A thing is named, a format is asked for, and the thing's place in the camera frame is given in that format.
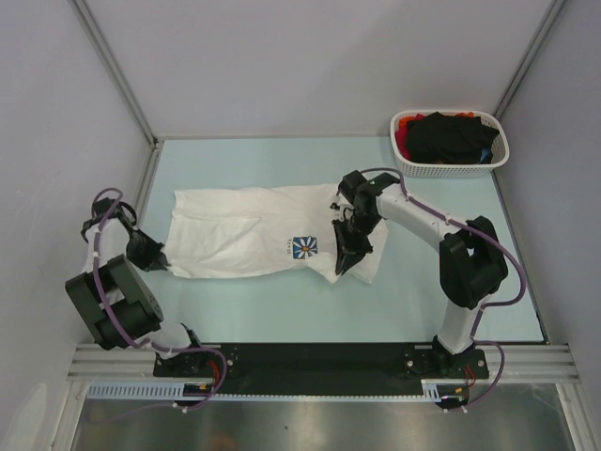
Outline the white daisy print t-shirt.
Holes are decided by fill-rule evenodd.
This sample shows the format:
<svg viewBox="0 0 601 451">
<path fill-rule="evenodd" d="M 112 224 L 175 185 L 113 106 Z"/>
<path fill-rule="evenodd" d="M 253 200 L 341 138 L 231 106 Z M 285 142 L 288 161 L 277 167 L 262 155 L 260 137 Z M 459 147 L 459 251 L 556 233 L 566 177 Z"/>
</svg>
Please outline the white daisy print t-shirt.
<svg viewBox="0 0 601 451">
<path fill-rule="evenodd" d="M 333 221 L 351 205 L 334 183 L 178 190 L 163 251 L 172 274 L 243 278 L 308 268 L 335 283 Z"/>
</svg>

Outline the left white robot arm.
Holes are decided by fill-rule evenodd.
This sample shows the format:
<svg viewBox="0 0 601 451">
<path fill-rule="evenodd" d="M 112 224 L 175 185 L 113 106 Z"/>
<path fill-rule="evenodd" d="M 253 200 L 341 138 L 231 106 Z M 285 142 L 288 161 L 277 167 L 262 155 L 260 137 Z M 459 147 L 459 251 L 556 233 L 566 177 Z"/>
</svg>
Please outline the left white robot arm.
<svg viewBox="0 0 601 451">
<path fill-rule="evenodd" d="M 165 320 L 139 274 L 166 272 L 170 264 L 164 244 L 138 227 L 134 208 L 97 196 L 81 235 L 87 244 L 85 264 L 65 290 L 94 342 L 103 350 L 151 348 L 163 360 L 175 358 L 185 374 L 201 373 L 207 352 L 189 327 Z"/>
</svg>

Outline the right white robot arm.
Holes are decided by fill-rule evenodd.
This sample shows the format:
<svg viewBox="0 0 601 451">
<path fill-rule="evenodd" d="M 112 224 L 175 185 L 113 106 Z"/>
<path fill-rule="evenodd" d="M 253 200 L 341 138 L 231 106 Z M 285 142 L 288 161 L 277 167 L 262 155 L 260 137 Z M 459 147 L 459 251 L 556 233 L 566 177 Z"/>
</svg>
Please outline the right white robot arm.
<svg viewBox="0 0 601 451">
<path fill-rule="evenodd" d="M 375 251 L 370 236 L 382 221 L 394 222 L 431 246 L 439 256 L 439 284 L 448 303 L 433 338 L 433 365 L 444 377 L 463 370 L 474 349 L 472 328 L 485 301 L 508 275 L 492 223 L 484 216 L 461 223 L 435 211 L 390 173 L 367 179 L 346 174 L 332 203 L 336 241 L 335 273 L 343 275 Z"/>
</svg>

